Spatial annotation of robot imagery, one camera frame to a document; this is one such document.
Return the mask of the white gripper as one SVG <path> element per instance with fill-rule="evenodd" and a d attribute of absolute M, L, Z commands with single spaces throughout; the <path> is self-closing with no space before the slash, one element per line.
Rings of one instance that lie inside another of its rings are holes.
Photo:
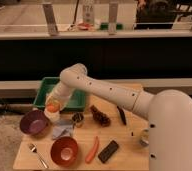
<path fill-rule="evenodd" d="M 45 104 L 58 102 L 61 108 L 65 108 L 73 94 L 73 89 L 64 83 L 57 83 L 46 98 Z"/>

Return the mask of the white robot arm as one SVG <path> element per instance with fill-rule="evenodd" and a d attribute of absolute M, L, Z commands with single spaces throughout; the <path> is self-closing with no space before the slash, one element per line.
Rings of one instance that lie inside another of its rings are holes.
<path fill-rule="evenodd" d="M 192 171 L 192 98 L 188 94 L 174 89 L 151 94 L 93 79 L 85 65 L 77 63 L 60 72 L 45 107 L 64 109 L 76 89 L 148 121 L 149 171 Z"/>

